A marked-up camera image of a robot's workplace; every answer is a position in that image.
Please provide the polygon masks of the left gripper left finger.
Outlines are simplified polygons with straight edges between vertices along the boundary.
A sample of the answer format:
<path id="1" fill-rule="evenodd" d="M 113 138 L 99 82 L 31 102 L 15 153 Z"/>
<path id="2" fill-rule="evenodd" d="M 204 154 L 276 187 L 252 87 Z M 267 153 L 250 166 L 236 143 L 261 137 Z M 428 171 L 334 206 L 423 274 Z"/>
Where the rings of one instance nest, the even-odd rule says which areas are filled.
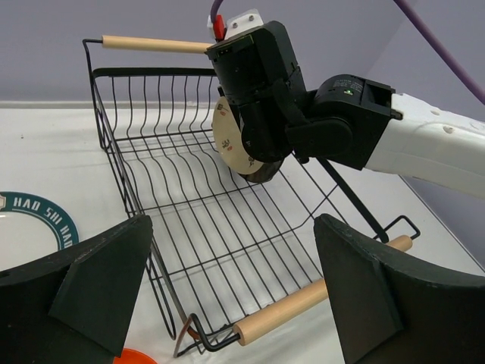
<path id="1" fill-rule="evenodd" d="M 3 363 L 112 363 L 124 348 L 152 245 L 137 215 L 1 273 Z"/>

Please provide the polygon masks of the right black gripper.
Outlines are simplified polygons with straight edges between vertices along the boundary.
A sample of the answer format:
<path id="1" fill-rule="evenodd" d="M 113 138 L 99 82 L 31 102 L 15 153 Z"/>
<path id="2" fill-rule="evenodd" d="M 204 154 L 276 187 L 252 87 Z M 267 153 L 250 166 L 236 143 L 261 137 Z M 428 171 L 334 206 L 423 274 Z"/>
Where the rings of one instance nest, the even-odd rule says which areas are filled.
<path id="1" fill-rule="evenodd" d="M 260 162 L 285 159 L 292 147 L 286 128 L 305 122 L 299 106 L 305 83 L 285 26 L 270 21 L 209 47 L 230 105 L 242 118 L 242 144 Z"/>

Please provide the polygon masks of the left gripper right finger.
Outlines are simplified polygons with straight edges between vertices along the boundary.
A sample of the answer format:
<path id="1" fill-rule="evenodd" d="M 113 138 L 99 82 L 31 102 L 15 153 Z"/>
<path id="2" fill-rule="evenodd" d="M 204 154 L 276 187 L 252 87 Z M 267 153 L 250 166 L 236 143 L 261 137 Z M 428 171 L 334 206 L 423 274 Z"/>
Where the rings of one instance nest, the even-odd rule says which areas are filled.
<path id="1" fill-rule="evenodd" d="M 314 235 L 347 363 L 482 363 L 484 279 L 359 233 L 331 215 Z"/>

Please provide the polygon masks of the small cream floral plate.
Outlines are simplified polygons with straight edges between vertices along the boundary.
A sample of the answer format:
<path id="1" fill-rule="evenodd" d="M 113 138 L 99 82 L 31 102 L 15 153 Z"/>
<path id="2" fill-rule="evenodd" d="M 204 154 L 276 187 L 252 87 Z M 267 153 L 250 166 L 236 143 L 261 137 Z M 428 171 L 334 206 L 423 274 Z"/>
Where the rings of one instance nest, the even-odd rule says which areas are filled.
<path id="1" fill-rule="evenodd" d="M 251 157 L 243 147 L 241 132 L 224 96 L 217 101 L 212 116 L 216 149 L 224 163 L 238 174 L 253 174 L 263 163 Z"/>

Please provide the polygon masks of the orange translucent plate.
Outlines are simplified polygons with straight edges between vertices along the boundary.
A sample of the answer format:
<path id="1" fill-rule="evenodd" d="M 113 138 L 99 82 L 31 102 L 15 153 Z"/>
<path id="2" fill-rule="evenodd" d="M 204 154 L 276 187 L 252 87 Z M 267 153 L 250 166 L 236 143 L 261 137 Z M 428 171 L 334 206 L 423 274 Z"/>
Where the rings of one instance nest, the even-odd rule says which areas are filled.
<path id="1" fill-rule="evenodd" d="M 121 355 L 114 358 L 113 364 L 157 364 L 157 362 L 138 350 L 124 348 Z"/>

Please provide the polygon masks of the white plate green lettered rim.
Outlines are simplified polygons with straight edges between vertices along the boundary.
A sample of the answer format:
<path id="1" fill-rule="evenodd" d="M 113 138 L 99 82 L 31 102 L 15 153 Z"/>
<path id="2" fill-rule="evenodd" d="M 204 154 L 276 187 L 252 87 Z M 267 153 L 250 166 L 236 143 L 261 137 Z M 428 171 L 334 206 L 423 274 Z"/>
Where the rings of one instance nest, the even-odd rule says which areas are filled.
<path id="1" fill-rule="evenodd" d="M 1 192 L 1 270 L 32 262 L 80 242 L 74 220 L 41 196 Z"/>

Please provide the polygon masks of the black rimmed cream plate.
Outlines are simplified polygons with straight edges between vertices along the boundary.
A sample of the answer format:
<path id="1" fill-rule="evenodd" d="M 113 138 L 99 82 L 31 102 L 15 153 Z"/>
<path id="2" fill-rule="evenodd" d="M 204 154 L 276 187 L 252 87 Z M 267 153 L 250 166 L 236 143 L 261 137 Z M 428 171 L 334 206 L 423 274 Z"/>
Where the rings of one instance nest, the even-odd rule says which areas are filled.
<path id="1" fill-rule="evenodd" d="M 256 172 L 247 174 L 245 179 L 254 184 L 263 184 L 270 181 L 280 170 L 283 161 L 264 163 Z"/>

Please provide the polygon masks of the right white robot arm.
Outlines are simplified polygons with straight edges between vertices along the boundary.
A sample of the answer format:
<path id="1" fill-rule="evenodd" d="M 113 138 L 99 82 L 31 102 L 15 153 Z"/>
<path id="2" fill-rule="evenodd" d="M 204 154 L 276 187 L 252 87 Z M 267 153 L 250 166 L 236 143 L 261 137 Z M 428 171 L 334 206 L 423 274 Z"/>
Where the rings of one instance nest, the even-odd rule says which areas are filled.
<path id="1" fill-rule="evenodd" d="M 350 74 L 309 90 L 277 21 L 230 36 L 206 54 L 242 119 L 242 146 L 255 160 L 322 158 L 483 197 L 479 121 Z"/>

